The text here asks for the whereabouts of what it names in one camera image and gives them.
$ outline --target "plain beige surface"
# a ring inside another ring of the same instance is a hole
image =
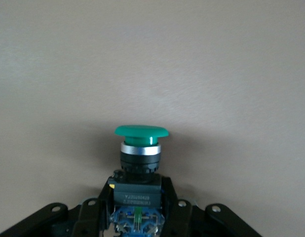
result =
[[[122,124],[264,237],[305,237],[305,1],[0,1],[0,232],[97,195]]]

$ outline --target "beige wall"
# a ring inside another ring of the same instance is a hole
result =
[[[134,123],[179,194],[305,237],[305,1],[0,1],[0,232],[98,194]]]

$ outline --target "green button stem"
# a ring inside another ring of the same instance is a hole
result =
[[[116,135],[125,136],[125,144],[133,147],[153,147],[158,137],[166,137],[169,132],[163,127],[146,125],[124,125],[115,130]]]

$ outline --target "silver metal ring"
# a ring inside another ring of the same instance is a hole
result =
[[[157,145],[154,147],[132,147],[122,142],[121,152],[129,155],[153,156],[161,152],[161,145]]]

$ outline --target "green button cap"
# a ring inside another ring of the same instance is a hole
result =
[[[169,135],[167,129],[146,125],[124,125],[115,130],[116,135],[125,136],[125,144],[133,147],[152,147],[158,143],[158,137]]]

